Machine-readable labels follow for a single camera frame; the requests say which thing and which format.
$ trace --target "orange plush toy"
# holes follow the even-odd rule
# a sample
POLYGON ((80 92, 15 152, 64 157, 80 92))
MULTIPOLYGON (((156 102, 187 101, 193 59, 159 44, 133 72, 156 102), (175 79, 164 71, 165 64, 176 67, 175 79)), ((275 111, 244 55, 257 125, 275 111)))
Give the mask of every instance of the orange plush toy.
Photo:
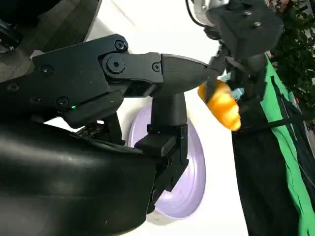
POLYGON ((231 96, 231 89, 226 83, 217 80, 213 95, 208 101, 206 101, 207 83, 199 86, 198 95, 224 127, 232 131, 236 131, 241 127, 239 106, 231 96))

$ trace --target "green cloth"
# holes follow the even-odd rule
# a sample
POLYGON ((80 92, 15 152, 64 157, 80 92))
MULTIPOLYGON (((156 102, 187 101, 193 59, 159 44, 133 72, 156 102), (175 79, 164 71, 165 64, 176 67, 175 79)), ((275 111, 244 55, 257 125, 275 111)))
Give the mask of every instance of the green cloth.
MULTIPOLYGON (((271 83, 271 76, 274 76, 280 92, 287 100, 289 100, 288 92, 285 86, 280 81, 276 71, 268 60, 268 71, 266 75, 267 88, 264 99, 260 103, 268 122, 283 119, 278 105, 276 92, 271 83)), ((284 156, 288 188, 296 209, 300 214, 299 236, 315 236, 315 214, 309 194, 301 176, 299 164, 297 162, 297 152, 293 140, 285 126, 273 128, 272 131, 278 139, 281 152, 284 156)))

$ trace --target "purple plate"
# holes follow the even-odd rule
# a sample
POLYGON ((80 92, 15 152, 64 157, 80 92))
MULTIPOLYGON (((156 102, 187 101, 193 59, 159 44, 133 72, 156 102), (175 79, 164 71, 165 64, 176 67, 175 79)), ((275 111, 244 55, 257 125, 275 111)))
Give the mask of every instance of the purple plate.
MULTIPOLYGON (((129 134, 128 146, 147 135, 151 120, 151 103, 136 116, 129 134)), ((201 203, 206 185, 206 167, 201 142, 192 122, 188 119, 189 165, 172 192, 164 191, 156 202, 156 211, 172 219, 185 219, 193 214, 201 203)))

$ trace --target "white surface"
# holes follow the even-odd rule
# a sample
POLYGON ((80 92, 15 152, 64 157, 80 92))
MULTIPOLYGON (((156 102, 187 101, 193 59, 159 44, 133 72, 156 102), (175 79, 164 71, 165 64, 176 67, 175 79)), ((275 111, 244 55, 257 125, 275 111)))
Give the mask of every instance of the white surface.
MULTIPOLYGON (((137 54, 178 54, 208 63, 218 49, 218 43, 208 39, 203 29, 190 20, 184 0, 103 0, 88 40, 112 33, 123 35, 129 51, 137 54)), ((195 89, 185 95, 188 116, 200 136, 206 159, 203 201, 186 220, 165 226, 146 221, 125 235, 248 235, 237 188, 231 132, 213 117, 195 89)), ((124 100, 118 116, 125 138, 135 115, 148 102, 149 98, 124 100)))

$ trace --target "black cable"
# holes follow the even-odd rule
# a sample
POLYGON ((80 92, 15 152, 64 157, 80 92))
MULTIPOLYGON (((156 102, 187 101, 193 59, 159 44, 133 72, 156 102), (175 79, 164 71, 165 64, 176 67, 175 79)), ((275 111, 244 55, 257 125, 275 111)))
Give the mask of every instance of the black cable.
POLYGON ((191 13, 191 10, 190 10, 188 0, 185 0, 185 1, 186 1, 186 8, 187 8, 187 11, 188 11, 188 14, 189 14, 191 20, 192 20, 196 25, 198 25, 198 26, 207 27, 207 25, 204 25, 204 24, 200 23, 199 21, 197 21, 197 20, 194 18, 194 16, 193 16, 192 13, 191 13))

